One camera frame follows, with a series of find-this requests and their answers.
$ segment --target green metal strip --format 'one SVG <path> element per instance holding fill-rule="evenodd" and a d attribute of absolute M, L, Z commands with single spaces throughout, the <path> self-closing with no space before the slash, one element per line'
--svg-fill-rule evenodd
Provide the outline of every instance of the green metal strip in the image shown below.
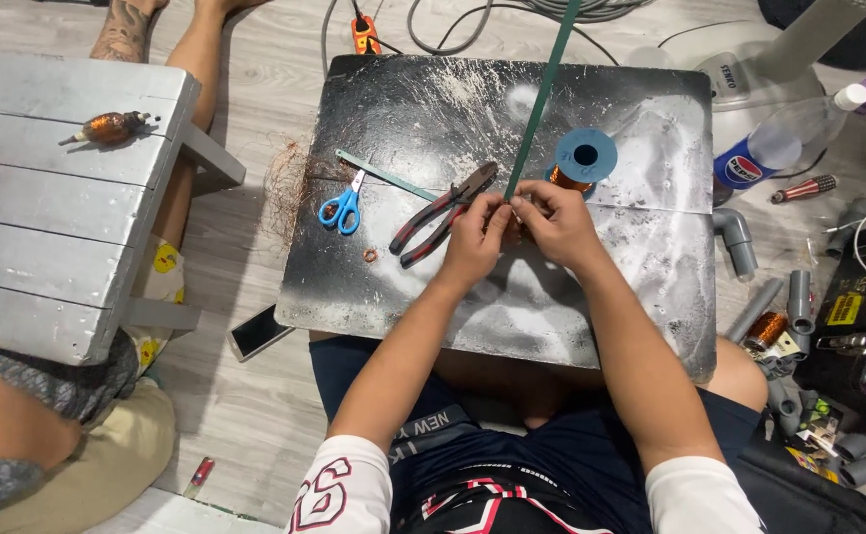
<path fill-rule="evenodd" d="M 364 160 L 361 160 L 360 158 L 357 158 L 356 156 L 351 156 L 350 154 L 347 154 L 346 152 L 344 152 L 344 150 L 338 149 L 337 150 L 337 157 L 344 160 L 344 162 L 347 162 L 348 164 L 352 164 L 354 166 L 357 166 L 357 167 L 367 171 L 368 173 L 376 176 L 377 178 L 382 179 L 383 181 L 387 181 L 387 182 L 391 183 L 392 185 L 395 185 L 396 187 L 403 189 L 404 191 L 409 191 L 410 193 L 413 193 L 414 195 L 416 195 L 417 197 L 420 197 L 421 199 L 426 199 L 426 200 L 429 200 L 431 202 L 433 200 L 439 199 L 439 195 L 434 195 L 433 193 L 430 193 L 429 191 L 423 189 L 422 187 L 419 187 L 419 186 L 414 185 L 412 183 L 409 183 L 407 181 L 403 181 L 402 179 L 397 178 L 386 171 L 381 171 L 377 167 L 375 167 L 371 164 L 368 164 Z"/>
<path fill-rule="evenodd" d="M 571 28 L 574 26 L 574 19 L 578 16 L 578 8 L 580 5 L 581 0 L 569 0 L 568 9 L 565 10 L 565 16 L 561 19 L 561 28 L 558 29 L 558 37 L 554 40 L 554 47 L 551 49 L 551 56 L 548 57 L 548 65 L 545 67 L 545 77 L 542 78 L 541 88 L 538 89 L 538 96 L 535 97 L 532 115 L 529 117 L 529 125 L 525 128 L 525 135 L 522 137 L 522 144 L 518 148 L 518 156 L 515 157 L 515 166 L 511 169 L 509 186 L 505 188 L 506 201 L 508 201 L 512 194 L 515 193 L 515 185 L 518 183 L 518 177 L 522 174 L 522 167 L 525 166 L 525 160 L 529 158 L 529 149 L 532 148 L 532 139 L 535 137 L 535 130 L 538 129 L 538 122 L 542 118 L 542 111 L 545 109 L 545 101 L 548 98 L 548 93 L 551 92 L 551 83 L 554 82 L 554 76 L 558 71 L 558 64 L 561 63 L 561 56 L 565 53 L 565 45 L 568 43 L 568 38 L 571 35 Z"/>

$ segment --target white sleeve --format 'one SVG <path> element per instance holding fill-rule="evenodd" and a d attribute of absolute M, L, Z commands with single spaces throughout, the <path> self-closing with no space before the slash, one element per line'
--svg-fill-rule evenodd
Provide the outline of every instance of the white sleeve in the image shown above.
<path fill-rule="evenodd" d="M 363 438 L 334 436 L 320 444 L 284 534 L 387 534 L 392 502 L 386 454 Z"/>
<path fill-rule="evenodd" d="M 733 470 L 718 460 L 703 456 L 667 460 L 647 475 L 646 491 L 657 534 L 766 531 Z"/>

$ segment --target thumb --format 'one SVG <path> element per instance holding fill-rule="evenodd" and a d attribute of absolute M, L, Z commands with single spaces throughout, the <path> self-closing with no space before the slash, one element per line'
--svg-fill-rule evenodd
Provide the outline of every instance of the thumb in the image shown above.
<path fill-rule="evenodd" d="M 522 223 L 528 226 L 533 234 L 544 234 L 550 228 L 551 223 L 545 219 L 545 216 L 538 211 L 532 202 L 521 197 L 512 197 L 509 203 L 511 208 L 515 210 L 515 214 L 522 219 Z"/>
<path fill-rule="evenodd" d="M 501 205 L 498 207 L 492 217 L 489 218 L 489 228 L 486 230 L 485 242 L 488 246 L 498 250 L 502 246 L 502 235 L 505 234 L 505 228 L 509 225 L 511 218 L 511 207 Z"/>

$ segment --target pepsi bottle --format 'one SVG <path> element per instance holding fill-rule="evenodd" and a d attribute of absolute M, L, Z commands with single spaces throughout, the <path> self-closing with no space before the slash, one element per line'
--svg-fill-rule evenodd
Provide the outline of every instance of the pepsi bottle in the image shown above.
<path fill-rule="evenodd" d="M 748 136 L 713 160 L 713 205 L 794 165 L 811 165 L 845 125 L 850 111 L 866 103 L 864 86 L 785 105 Z"/>

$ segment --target bottle cap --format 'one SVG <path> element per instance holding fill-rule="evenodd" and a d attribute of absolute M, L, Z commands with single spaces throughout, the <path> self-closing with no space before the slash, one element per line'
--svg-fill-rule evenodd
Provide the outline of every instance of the bottle cap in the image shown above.
<path fill-rule="evenodd" d="M 835 93 L 835 105 L 845 111 L 854 111 L 866 103 L 866 88 L 861 84 L 851 84 Z"/>

